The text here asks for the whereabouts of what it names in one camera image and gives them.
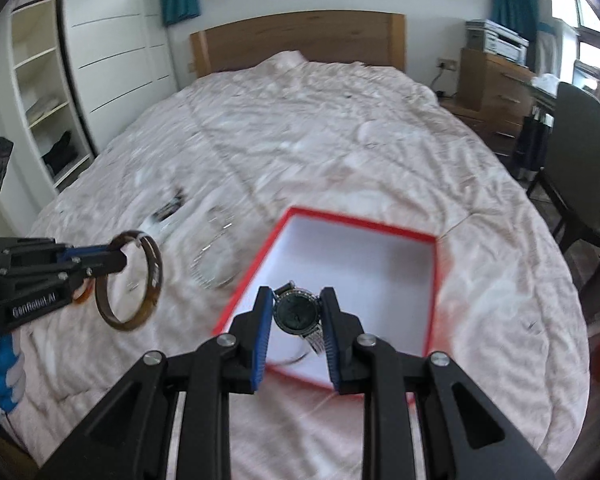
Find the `white printer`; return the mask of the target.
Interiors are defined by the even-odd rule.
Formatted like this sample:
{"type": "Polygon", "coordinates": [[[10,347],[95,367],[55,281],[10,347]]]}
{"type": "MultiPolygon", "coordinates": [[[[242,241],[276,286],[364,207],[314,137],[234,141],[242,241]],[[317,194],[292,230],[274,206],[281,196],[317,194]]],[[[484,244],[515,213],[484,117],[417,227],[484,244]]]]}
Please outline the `white printer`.
{"type": "Polygon", "coordinates": [[[491,20],[467,21],[466,48],[498,55],[520,66],[527,65],[529,41],[491,20]]]}

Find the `wall power socket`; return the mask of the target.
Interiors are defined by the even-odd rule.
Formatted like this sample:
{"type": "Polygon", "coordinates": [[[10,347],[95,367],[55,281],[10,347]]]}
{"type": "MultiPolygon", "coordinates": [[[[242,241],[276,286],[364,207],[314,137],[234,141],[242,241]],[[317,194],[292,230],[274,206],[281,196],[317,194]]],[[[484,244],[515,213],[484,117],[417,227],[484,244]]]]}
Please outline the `wall power socket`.
{"type": "Polygon", "coordinates": [[[447,58],[438,58],[437,66],[442,68],[442,70],[448,70],[449,72],[456,72],[458,67],[458,62],[455,60],[448,60],[447,58]]]}

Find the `red jewelry box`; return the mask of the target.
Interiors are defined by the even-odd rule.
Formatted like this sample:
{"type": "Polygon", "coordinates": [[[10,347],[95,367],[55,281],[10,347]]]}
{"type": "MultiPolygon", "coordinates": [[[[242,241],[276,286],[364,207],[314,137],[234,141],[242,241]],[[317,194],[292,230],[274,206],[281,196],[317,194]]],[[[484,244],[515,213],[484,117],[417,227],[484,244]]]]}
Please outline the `red jewelry box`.
{"type": "Polygon", "coordinates": [[[334,289],[363,330],[412,356],[430,351],[438,283],[436,238],[334,212],[291,207],[240,279],[215,324],[219,335],[252,309],[262,286],[334,289]]]}

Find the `wooden drawer chest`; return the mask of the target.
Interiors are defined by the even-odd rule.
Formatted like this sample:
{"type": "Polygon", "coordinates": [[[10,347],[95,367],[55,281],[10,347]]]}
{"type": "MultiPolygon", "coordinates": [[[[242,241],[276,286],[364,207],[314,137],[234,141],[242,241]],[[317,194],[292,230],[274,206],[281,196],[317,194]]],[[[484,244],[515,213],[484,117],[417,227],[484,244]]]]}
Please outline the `wooden drawer chest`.
{"type": "Polygon", "coordinates": [[[532,109],[528,84],[533,77],[527,67],[506,58],[463,49],[457,90],[440,105],[477,133],[502,162],[508,162],[532,109]]]}

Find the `silver wristwatch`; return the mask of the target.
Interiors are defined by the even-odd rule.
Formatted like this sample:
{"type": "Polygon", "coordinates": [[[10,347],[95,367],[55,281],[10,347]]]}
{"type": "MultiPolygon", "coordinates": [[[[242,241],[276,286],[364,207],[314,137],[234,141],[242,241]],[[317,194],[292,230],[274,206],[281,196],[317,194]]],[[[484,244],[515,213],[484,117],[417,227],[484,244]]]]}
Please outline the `silver wristwatch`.
{"type": "Polygon", "coordinates": [[[316,354],[325,352],[320,298],[294,282],[273,290],[273,318],[284,333],[301,338],[316,354]]]}

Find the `dark olive bangle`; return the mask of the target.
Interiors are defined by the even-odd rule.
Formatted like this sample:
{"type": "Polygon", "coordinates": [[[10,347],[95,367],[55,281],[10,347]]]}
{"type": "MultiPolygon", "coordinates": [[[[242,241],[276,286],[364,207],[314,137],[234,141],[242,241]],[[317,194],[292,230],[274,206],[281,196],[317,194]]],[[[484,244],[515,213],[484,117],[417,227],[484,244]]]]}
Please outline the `dark olive bangle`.
{"type": "Polygon", "coordinates": [[[137,230],[117,235],[108,249],[122,268],[96,278],[96,307],[111,328],[132,332],[145,325],[157,309],[163,283],[161,252],[151,236],[137,230]]]}

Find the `blue gloved operator hand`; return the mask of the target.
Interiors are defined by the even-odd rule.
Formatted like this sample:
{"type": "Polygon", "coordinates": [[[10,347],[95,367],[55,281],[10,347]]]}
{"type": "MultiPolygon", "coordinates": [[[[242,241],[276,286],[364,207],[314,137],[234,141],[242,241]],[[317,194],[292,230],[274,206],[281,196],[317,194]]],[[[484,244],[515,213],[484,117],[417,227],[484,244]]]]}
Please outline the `blue gloved operator hand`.
{"type": "Polygon", "coordinates": [[[0,427],[23,398],[26,388],[24,354],[20,346],[20,333],[0,337],[0,427]]]}

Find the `teal curtain right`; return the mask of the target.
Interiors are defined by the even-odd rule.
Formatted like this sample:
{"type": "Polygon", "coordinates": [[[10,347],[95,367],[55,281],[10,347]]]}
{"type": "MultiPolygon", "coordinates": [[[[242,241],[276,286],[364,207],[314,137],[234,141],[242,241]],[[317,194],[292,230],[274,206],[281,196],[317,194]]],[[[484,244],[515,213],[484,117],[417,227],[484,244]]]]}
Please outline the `teal curtain right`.
{"type": "Polygon", "coordinates": [[[527,65],[536,69],[536,40],[538,39],[538,0],[493,0],[492,21],[513,30],[529,41],[527,65]]]}

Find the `thin silver metal bangle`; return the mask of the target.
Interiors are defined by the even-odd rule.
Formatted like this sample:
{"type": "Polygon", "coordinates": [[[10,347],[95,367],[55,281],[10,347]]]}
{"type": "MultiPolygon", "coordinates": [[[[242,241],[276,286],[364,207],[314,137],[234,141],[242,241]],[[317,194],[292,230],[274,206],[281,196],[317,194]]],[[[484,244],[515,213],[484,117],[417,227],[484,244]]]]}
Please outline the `thin silver metal bangle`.
{"type": "Polygon", "coordinates": [[[276,367],[293,366],[294,364],[301,362],[307,356],[310,356],[312,353],[313,351],[311,349],[298,349],[289,354],[285,354],[284,356],[273,356],[272,358],[268,358],[268,365],[276,367]]]}

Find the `black folded clothes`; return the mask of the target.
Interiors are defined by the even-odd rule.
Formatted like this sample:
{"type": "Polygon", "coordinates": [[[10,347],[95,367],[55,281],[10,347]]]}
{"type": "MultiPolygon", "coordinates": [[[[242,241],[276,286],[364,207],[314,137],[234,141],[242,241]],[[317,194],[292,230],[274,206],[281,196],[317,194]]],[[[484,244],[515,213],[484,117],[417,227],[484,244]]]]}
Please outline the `black folded clothes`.
{"type": "Polygon", "coordinates": [[[71,141],[71,132],[65,131],[52,148],[42,156],[45,167],[50,170],[53,177],[73,162],[79,153],[71,141]]]}

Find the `white shelf unit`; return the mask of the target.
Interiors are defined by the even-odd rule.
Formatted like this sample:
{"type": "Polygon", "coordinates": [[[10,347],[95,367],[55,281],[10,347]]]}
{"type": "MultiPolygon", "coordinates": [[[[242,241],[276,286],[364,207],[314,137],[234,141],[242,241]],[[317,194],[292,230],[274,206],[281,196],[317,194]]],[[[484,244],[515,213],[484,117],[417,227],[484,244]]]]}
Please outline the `white shelf unit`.
{"type": "Polygon", "coordinates": [[[9,76],[19,114],[21,171],[40,206],[68,188],[94,159],[67,75],[60,10],[61,0],[35,0],[13,6],[6,16],[9,76]],[[42,156],[67,130],[79,155],[53,177],[42,156]]]}

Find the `dark office chair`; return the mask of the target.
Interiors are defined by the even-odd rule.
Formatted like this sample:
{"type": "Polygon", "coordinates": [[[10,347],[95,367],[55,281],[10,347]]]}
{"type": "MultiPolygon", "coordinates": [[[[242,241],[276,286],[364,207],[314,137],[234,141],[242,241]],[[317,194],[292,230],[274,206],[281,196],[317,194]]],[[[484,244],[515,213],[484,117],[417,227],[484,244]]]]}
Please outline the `dark office chair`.
{"type": "Polygon", "coordinates": [[[563,254],[578,240],[600,249],[600,101],[562,82],[553,117],[544,165],[527,193],[542,188],[557,209],[563,254]]]}

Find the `amber resin bangle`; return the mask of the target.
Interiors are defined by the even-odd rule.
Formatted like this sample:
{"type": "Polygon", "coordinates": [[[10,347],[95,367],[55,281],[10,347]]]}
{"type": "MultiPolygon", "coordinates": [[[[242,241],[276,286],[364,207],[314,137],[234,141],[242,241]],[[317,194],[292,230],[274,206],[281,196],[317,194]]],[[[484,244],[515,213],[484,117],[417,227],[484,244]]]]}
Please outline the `amber resin bangle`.
{"type": "Polygon", "coordinates": [[[94,292],[95,281],[85,280],[82,285],[72,294],[72,302],[74,304],[84,304],[90,299],[94,292]]]}

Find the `wooden headboard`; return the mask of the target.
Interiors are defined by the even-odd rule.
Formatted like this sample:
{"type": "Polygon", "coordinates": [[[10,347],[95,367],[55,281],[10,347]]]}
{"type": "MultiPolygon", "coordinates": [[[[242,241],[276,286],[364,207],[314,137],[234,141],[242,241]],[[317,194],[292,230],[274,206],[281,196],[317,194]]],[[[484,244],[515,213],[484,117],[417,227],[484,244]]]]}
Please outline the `wooden headboard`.
{"type": "Polygon", "coordinates": [[[189,36],[189,71],[204,77],[245,70],[283,51],[321,63],[360,62],[406,70],[406,17],[374,11],[279,13],[211,27],[189,36]]]}

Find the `white wardrobe doors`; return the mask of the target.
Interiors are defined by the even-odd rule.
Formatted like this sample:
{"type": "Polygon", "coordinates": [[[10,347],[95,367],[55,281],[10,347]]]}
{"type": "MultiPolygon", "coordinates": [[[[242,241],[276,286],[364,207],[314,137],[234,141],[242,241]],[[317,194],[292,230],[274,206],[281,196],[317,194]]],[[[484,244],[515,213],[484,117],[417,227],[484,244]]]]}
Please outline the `white wardrobe doors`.
{"type": "Polygon", "coordinates": [[[99,153],[176,91],[160,0],[62,0],[70,73],[99,153]]]}

